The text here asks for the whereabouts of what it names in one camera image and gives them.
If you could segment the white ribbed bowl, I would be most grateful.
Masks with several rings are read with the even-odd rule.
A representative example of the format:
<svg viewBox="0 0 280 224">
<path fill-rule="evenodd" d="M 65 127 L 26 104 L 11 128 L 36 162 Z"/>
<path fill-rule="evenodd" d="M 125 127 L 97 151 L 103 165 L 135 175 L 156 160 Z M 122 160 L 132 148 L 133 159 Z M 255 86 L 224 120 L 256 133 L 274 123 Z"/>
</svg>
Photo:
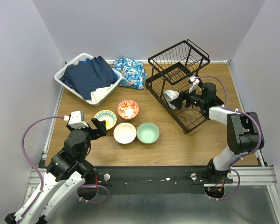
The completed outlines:
<svg viewBox="0 0 280 224">
<path fill-rule="evenodd" d="M 174 105 L 172 105 L 170 102 L 179 97 L 179 92 L 174 91 L 174 90 L 166 90 L 163 92 L 163 96 L 164 96 L 169 108 L 172 110 L 175 110 L 176 107 Z"/>
</svg>

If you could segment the yellow sun patterned bowl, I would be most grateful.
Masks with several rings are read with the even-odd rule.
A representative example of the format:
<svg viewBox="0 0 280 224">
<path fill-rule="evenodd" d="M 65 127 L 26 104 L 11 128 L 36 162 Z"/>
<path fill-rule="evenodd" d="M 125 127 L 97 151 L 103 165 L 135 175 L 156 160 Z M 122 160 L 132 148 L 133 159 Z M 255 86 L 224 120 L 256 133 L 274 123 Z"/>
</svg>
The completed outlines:
<svg viewBox="0 0 280 224">
<path fill-rule="evenodd" d="M 112 129 L 117 123 L 117 116 L 113 111 L 101 110 L 94 115 L 99 121 L 105 121 L 105 126 L 107 130 Z"/>
</svg>

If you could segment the blue white patterned bowl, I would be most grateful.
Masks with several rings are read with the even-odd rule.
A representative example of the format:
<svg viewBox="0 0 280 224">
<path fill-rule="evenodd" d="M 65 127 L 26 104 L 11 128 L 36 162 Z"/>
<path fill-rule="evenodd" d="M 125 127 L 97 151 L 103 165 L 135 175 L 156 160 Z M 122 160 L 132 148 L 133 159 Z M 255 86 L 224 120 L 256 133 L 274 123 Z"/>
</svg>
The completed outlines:
<svg viewBox="0 0 280 224">
<path fill-rule="evenodd" d="M 129 117 L 129 118 L 128 118 L 128 117 L 123 116 L 123 115 L 121 115 L 121 114 L 119 115 L 119 117 L 120 117 L 121 119 L 135 119 L 135 118 L 137 118 L 137 116 L 138 116 L 138 115 L 135 115 L 135 116 L 132 116 L 132 117 Z"/>
</svg>

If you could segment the beige bowl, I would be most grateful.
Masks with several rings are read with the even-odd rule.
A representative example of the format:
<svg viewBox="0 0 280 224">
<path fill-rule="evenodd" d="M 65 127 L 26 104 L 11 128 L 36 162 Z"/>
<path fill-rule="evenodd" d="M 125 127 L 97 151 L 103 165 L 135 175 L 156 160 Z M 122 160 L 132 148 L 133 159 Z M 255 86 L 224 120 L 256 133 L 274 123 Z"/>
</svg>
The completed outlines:
<svg viewBox="0 0 280 224">
<path fill-rule="evenodd" d="M 115 140 L 120 144 L 129 144 L 136 138 L 136 128 L 130 123 L 121 123 L 113 131 Z"/>
</svg>

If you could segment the orange white floral bowl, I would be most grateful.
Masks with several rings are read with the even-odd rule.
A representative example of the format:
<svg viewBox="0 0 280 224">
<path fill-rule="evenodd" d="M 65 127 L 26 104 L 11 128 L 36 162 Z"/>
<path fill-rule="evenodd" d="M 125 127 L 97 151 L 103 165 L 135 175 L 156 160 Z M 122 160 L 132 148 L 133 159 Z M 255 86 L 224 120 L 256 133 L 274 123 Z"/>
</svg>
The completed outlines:
<svg viewBox="0 0 280 224">
<path fill-rule="evenodd" d="M 117 112 L 118 115 L 123 115 L 126 117 L 132 117 L 138 115 L 140 111 L 139 105 L 133 100 L 124 100 L 119 103 Z"/>
</svg>

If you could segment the mint green bowl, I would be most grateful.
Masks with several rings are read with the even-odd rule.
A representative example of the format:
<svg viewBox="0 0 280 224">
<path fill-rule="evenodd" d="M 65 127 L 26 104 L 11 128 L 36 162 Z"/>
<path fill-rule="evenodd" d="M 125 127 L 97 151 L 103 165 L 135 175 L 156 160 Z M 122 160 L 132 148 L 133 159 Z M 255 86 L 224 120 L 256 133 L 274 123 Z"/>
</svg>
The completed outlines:
<svg viewBox="0 0 280 224">
<path fill-rule="evenodd" d="M 160 130 L 153 123 L 143 123 L 137 129 L 137 138 L 144 144 L 155 143 L 160 136 Z"/>
</svg>

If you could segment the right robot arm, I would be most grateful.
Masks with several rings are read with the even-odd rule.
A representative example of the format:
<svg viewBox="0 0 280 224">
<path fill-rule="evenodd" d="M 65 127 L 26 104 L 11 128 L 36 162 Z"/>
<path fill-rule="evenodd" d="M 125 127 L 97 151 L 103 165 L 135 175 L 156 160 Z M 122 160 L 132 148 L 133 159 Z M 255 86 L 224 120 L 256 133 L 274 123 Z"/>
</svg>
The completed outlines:
<svg viewBox="0 0 280 224">
<path fill-rule="evenodd" d="M 209 161 L 205 171 L 206 179 L 215 183 L 239 160 L 262 149 L 265 141 L 257 113 L 219 105 L 216 85 L 213 83 L 204 83 L 201 94 L 196 94 L 198 82 L 192 82 L 189 90 L 185 91 L 186 105 L 199 107 L 204 118 L 227 126 L 227 146 Z"/>
</svg>

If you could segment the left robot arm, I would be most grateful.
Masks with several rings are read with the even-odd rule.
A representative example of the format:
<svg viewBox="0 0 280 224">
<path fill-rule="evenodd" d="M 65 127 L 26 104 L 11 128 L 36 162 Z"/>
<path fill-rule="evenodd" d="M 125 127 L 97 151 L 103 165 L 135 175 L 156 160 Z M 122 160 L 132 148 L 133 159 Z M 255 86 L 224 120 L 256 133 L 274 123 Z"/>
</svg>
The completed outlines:
<svg viewBox="0 0 280 224">
<path fill-rule="evenodd" d="M 103 189 L 106 196 L 110 196 L 109 190 L 98 183 L 95 168 L 86 160 L 91 149 L 91 141 L 107 135 L 107 121 L 94 117 L 91 121 L 95 128 L 91 128 L 90 124 L 85 122 L 83 111 L 74 111 L 70 115 L 55 115 L 50 118 L 66 121 L 70 134 L 61 151 L 52 157 L 45 174 L 41 174 L 25 149 L 26 135 L 34 124 L 26 129 L 21 139 L 22 152 L 38 174 L 40 183 L 17 212 L 5 217 L 7 224 L 46 224 L 54 208 L 78 188 Z"/>
</svg>

